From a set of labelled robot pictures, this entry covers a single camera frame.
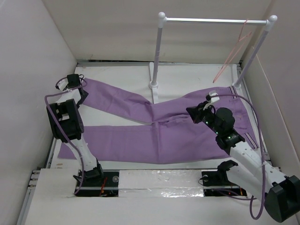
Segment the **purple trousers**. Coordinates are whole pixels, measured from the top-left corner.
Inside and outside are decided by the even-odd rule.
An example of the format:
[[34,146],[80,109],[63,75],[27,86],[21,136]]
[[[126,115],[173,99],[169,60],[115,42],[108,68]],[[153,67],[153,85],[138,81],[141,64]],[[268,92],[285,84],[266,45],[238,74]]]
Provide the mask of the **purple trousers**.
[[205,101],[210,89],[152,104],[143,96],[103,82],[87,80],[84,105],[125,119],[139,126],[87,126],[83,137],[100,161],[175,164],[228,155],[215,134],[203,123],[194,124],[186,109]]

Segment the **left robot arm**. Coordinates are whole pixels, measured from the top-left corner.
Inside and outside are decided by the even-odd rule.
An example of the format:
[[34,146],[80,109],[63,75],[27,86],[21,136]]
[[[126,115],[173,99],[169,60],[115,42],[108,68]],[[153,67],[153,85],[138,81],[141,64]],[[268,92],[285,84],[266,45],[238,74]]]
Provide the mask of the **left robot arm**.
[[73,153],[81,169],[74,178],[83,185],[99,186],[105,180],[101,164],[84,140],[84,124],[79,107],[88,96],[84,75],[70,74],[55,88],[61,93],[45,96],[46,110],[55,139],[61,140]]

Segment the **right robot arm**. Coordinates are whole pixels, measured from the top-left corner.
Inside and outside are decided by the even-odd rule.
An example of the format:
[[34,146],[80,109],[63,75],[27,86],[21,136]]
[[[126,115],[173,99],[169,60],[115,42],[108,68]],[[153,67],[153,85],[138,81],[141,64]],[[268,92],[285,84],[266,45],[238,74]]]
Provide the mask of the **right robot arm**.
[[215,109],[205,101],[186,111],[195,124],[203,122],[209,127],[219,148],[232,157],[217,167],[219,183],[231,182],[249,192],[276,222],[282,223],[300,211],[300,180],[285,175],[255,153],[234,129],[231,110]]

